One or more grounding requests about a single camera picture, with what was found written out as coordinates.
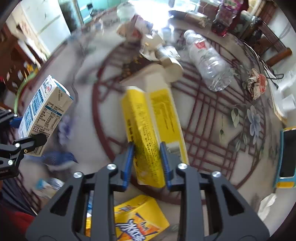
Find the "blue white milk carton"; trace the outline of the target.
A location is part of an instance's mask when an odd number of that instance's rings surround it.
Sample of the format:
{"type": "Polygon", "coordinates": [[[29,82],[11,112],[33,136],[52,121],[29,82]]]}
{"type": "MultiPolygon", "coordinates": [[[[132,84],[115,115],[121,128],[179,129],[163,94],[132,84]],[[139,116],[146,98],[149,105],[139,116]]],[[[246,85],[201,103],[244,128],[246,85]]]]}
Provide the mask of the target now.
{"type": "Polygon", "coordinates": [[[42,133],[49,139],[73,101],[70,92],[49,75],[23,115],[18,128],[19,138],[42,133]]]}

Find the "yellow orange juice carton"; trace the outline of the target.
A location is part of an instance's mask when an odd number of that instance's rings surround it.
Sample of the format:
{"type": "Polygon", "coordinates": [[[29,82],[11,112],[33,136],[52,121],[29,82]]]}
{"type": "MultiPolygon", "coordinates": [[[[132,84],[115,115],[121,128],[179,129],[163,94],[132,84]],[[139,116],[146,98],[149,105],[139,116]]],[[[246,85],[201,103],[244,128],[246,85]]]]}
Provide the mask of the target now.
{"type": "Polygon", "coordinates": [[[117,240],[151,240],[170,226],[156,200],[139,195],[114,208],[117,240]]]}

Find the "yellow medicine box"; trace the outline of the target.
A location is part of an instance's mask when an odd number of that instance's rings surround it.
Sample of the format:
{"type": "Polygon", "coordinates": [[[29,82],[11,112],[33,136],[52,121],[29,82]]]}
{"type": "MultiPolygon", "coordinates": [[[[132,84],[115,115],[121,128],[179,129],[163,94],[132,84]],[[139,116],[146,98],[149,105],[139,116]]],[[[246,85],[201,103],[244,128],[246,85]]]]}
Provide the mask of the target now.
{"type": "Polygon", "coordinates": [[[188,163],[185,141],[171,86],[163,66],[151,64],[123,82],[121,106],[127,139],[135,144],[137,182],[154,188],[165,186],[160,144],[188,163]]]}

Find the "red wrapper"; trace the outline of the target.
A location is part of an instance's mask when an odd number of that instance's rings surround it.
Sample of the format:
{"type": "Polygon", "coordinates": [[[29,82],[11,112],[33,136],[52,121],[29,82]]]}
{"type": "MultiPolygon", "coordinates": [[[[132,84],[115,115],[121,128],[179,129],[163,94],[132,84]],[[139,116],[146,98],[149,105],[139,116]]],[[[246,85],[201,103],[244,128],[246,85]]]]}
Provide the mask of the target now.
{"type": "Polygon", "coordinates": [[[247,90],[253,100],[257,100],[266,91],[267,78],[265,75],[259,73],[256,69],[252,68],[250,77],[246,82],[247,90]]]}

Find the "torn brown cardboard box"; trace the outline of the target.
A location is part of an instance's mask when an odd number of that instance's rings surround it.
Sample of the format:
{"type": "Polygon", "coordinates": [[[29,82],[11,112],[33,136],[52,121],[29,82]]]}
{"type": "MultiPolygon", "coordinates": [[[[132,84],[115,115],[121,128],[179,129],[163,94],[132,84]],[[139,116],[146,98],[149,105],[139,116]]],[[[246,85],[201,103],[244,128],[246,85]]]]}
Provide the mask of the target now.
{"type": "Polygon", "coordinates": [[[144,69],[145,67],[151,64],[159,64],[160,61],[153,61],[147,59],[142,54],[134,56],[130,61],[123,63],[121,68],[121,80],[125,80],[128,77],[133,76],[135,73],[140,72],[140,70],[144,69]]]}

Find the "clear water bottle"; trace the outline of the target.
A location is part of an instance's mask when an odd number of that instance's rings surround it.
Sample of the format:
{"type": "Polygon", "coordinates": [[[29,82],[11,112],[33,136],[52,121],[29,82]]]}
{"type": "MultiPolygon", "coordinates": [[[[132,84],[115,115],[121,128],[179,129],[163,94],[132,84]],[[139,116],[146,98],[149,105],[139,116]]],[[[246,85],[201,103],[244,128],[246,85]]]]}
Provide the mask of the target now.
{"type": "Polygon", "coordinates": [[[193,30],[184,32],[189,58],[199,71],[203,82],[213,92],[224,90],[235,78],[231,65],[208,40],[193,30]]]}

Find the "white patterned wrapper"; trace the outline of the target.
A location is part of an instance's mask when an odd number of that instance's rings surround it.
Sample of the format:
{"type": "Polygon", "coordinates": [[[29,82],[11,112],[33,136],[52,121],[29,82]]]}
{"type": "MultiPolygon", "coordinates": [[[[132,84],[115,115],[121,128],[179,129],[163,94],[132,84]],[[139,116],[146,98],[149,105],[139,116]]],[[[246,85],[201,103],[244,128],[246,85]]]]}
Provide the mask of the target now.
{"type": "Polygon", "coordinates": [[[180,56],[173,46],[164,46],[162,37],[153,32],[143,35],[140,54],[153,63],[163,66],[166,72],[166,82],[173,83],[183,76],[183,68],[179,63],[180,56]]]}

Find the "red green trash basket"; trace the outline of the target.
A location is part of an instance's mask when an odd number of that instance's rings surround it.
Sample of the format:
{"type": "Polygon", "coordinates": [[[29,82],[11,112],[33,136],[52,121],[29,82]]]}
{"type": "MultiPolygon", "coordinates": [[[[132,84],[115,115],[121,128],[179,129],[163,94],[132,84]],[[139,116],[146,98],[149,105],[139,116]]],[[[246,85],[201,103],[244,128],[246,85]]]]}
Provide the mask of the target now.
{"type": "Polygon", "coordinates": [[[22,84],[20,85],[20,87],[18,88],[18,91],[16,93],[16,98],[15,98],[15,102],[14,102],[14,113],[18,114],[18,106],[19,106],[19,101],[21,98],[21,95],[25,89],[25,87],[30,83],[31,80],[33,80],[36,75],[38,74],[39,69],[36,68],[32,73],[29,74],[28,77],[26,77],[23,81],[22,84]]]}

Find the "white tissue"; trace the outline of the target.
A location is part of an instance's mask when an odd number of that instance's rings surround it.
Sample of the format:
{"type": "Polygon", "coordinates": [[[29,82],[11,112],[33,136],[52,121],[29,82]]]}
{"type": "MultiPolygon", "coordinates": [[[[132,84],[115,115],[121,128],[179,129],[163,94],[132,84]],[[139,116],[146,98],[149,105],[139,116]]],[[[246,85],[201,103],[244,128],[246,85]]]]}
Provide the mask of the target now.
{"type": "Polygon", "coordinates": [[[257,215],[259,216],[259,218],[262,221],[264,221],[267,218],[267,216],[270,212],[270,208],[274,204],[275,201],[276,201],[276,194],[275,193],[270,194],[269,196],[262,199],[262,201],[260,201],[257,215]]]}

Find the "blue yellow tablet case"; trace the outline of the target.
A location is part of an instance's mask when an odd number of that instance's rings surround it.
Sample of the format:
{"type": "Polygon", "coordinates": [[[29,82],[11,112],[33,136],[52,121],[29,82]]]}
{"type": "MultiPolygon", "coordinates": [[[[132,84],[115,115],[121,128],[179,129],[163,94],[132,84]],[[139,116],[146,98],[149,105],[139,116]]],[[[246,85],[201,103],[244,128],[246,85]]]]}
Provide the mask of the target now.
{"type": "Polygon", "coordinates": [[[295,126],[280,132],[280,153],[274,188],[295,188],[295,126]]]}

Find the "white refrigerator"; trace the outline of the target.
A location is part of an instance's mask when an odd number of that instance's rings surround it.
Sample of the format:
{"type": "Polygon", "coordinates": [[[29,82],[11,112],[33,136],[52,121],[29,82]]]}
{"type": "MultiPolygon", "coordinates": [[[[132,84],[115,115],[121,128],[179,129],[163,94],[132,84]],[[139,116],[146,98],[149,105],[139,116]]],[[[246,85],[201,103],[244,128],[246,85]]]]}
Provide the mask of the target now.
{"type": "Polygon", "coordinates": [[[10,32],[49,56],[70,36],[58,1],[21,1],[6,20],[10,32]]]}

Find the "white cup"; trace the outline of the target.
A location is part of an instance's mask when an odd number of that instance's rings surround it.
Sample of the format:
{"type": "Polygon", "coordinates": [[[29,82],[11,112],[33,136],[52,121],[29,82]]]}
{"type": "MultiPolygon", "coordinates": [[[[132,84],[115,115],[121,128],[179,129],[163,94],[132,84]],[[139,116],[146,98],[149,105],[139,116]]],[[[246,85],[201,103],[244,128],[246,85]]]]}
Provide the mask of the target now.
{"type": "Polygon", "coordinates": [[[282,100],[282,107],[283,107],[283,110],[286,112],[296,109],[296,102],[293,94],[288,95],[282,100]]]}

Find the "purple drink bottle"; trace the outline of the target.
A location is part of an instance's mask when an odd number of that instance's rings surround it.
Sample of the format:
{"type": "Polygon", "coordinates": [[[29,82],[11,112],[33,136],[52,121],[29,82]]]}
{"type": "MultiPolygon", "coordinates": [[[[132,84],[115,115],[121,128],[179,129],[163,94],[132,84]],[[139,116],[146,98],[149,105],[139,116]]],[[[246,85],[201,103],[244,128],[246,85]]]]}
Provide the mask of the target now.
{"type": "Polygon", "coordinates": [[[242,4],[243,1],[223,0],[212,23],[212,32],[220,37],[224,37],[242,4]]]}

